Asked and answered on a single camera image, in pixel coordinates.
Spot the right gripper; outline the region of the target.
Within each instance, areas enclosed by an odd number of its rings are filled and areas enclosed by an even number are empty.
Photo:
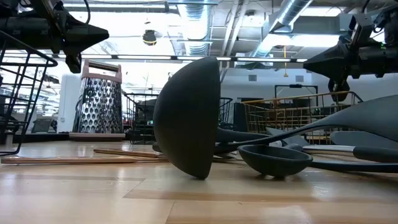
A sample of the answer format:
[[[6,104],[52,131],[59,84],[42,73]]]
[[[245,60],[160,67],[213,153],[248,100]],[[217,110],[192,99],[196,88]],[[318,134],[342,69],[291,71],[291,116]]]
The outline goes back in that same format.
[[[335,94],[338,91],[349,91],[347,78],[350,75],[360,76],[360,48],[369,47],[375,41],[370,38],[374,29],[371,16],[355,14],[349,24],[347,35],[341,35],[338,43],[325,51],[307,59],[304,69],[329,78],[328,89],[332,92],[332,100],[340,102],[346,99],[347,94]],[[331,60],[330,64],[308,64]]]

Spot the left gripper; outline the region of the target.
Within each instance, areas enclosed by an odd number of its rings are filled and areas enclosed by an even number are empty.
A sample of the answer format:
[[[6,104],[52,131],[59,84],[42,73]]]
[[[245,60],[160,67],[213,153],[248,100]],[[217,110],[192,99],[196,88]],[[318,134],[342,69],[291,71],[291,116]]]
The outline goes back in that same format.
[[[38,16],[47,20],[55,43],[51,50],[63,51],[72,73],[81,72],[81,53],[109,38],[106,29],[85,24],[70,15],[62,0],[29,0]]]

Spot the wide black turner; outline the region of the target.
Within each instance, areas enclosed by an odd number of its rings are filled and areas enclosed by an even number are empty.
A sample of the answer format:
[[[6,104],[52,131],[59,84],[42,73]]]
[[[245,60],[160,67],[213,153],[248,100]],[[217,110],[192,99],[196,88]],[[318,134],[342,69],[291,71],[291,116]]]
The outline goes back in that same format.
[[[398,149],[398,142],[364,131],[335,131],[330,139],[337,145]]]

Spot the black spatula steel handle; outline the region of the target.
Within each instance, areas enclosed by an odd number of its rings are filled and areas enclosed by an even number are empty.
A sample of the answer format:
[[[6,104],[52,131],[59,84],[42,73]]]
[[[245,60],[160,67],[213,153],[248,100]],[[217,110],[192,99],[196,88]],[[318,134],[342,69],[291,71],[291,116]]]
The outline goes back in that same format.
[[[292,136],[281,140],[284,147],[297,149],[309,154],[331,154],[337,156],[355,157],[373,162],[398,162],[398,149],[367,146],[345,146],[333,142],[329,145],[311,145],[300,136]]]

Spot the black slotted spatula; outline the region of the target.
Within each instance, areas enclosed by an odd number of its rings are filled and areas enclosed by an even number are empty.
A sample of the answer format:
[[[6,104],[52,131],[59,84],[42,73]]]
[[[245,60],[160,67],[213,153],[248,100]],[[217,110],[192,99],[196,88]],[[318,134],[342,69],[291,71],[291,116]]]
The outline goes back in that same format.
[[[377,172],[398,174],[398,163],[323,162],[313,161],[310,167],[338,172]]]

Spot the black slotted spoon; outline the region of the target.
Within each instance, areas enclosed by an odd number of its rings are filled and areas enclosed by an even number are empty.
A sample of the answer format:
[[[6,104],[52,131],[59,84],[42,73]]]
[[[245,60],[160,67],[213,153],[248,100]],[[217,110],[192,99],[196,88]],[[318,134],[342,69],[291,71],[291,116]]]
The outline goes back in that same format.
[[[286,147],[243,145],[238,147],[243,161],[262,175],[286,177],[308,167],[313,157]]]

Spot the black ladle with white label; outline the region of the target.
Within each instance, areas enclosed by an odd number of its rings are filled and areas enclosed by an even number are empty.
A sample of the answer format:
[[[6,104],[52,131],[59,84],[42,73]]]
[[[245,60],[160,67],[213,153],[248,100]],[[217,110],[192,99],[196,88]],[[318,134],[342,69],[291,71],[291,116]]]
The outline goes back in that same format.
[[[232,131],[229,129],[217,128],[216,130],[216,147],[214,154],[223,154],[222,146],[231,142],[250,141],[260,138],[269,137],[268,134],[259,133],[245,133],[239,131]]]

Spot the wooden spatula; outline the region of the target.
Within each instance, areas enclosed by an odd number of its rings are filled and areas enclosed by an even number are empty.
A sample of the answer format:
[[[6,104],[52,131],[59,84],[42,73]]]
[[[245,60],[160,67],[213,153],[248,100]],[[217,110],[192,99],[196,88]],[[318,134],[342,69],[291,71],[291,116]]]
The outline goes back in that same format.
[[[164,158],[165,156],[158,152],[144,152],[144,151],[122,151],[115,149],[94,149],[95,153],[102,154],[114,154],[122,156],[137,156],[137,157],[153,157],[153,158]]]

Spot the long ceiling light strip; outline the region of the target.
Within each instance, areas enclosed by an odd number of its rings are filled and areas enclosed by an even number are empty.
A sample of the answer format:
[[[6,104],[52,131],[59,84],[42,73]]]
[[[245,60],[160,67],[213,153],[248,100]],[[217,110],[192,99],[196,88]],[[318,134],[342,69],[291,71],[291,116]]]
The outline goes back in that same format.
[[[181,60],[194,61],[205,58],[205,56],[181,56],[181,55],[100,55],[100,54],[83,54],[83,58],[89,59],[114,59],[114,60]],[[216,56],[218,61],[225,62],[287,62],[287,63],[304,63],[306,58],[276,58],[276,57],[228,57]]]

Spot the pink steel box grater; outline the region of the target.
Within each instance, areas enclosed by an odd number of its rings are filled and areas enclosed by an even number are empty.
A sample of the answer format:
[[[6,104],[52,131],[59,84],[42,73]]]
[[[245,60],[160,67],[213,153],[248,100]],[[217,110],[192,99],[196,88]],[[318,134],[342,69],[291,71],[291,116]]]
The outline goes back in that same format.
[[[120,65],[86,59],[75,120],[69,138],[72,141],[122,141],[122,88]]]

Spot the long wooden utensil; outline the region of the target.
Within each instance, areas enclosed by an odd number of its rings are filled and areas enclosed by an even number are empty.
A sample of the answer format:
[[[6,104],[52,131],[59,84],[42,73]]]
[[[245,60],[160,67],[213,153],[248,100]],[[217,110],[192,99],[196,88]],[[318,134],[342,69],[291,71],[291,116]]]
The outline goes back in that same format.
[[[2,164],[112,164],[135,162],[162,162],[165,158],[136,157],[2,157]]]

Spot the black background stand frame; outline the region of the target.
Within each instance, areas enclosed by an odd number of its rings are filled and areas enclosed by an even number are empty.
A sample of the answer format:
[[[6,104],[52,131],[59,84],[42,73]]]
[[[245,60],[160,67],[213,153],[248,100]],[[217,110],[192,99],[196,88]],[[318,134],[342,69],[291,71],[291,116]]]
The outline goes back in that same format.
[[[301,85],[301,84],[290,84],[290,85],[274,85],[274,98],[278,98],[278,94],[280,92],[277,91],[277,89],[281,88],[306,88],[312,95],[318,94],[318,86],[317,85]]]

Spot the silver spiral ceiling duct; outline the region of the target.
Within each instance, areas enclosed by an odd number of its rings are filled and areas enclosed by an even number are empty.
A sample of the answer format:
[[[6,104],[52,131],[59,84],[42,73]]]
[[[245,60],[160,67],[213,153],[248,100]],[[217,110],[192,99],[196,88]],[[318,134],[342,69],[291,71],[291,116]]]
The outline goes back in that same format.
[[[218,3],[214,0],[178,1],[177,9],[182,18],[186,55],[209,55],[211,8]]]
[[[294,22],[313,0],[283,0],[280,9],[268,15],[261,30],[261,41],[251,57],[266,57],[277,45],[285,45],[292,33]]]

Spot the black metal table frame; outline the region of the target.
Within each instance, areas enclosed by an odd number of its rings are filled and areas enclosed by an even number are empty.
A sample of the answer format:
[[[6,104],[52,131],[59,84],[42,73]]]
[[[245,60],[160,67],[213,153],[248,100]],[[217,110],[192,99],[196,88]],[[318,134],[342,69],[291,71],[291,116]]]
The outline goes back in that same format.
[[[10,134],[0,135],[0,144],[4,144],[6,136]],[[13,143],[25,142],[46,142],[46,141],[68,141],[68,133],[47,133],[47,134],[12,134]]]

